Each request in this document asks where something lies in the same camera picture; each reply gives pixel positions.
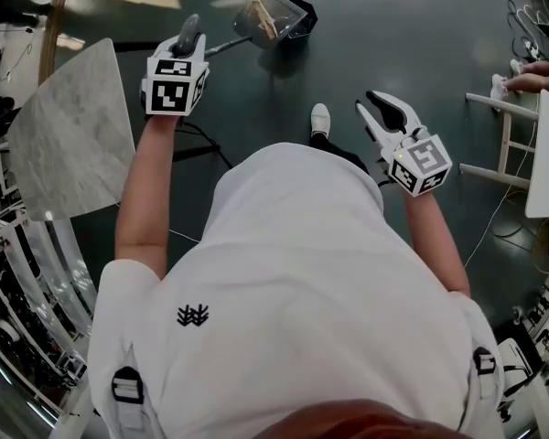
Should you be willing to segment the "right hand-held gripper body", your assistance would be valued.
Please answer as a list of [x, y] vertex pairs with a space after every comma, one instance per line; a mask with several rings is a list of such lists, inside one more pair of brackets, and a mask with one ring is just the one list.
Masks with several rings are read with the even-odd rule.
[[424, 126], [384, 146], [381, 155], [388, 163], [388, 177], [414, 198], [440, 187], [452, 167], [439, 136]]

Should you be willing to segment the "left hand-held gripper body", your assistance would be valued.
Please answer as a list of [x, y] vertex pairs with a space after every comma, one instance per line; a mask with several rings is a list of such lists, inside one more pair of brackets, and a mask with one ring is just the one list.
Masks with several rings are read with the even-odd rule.
[[204, 92], [210, 75], [210, 64], [205, 60], [206, 36], [196, 35], [186, 52], [178, 42], [179, 36], [162, 42], [147, 58], [141, 80], [146, 115], [187, 117]]

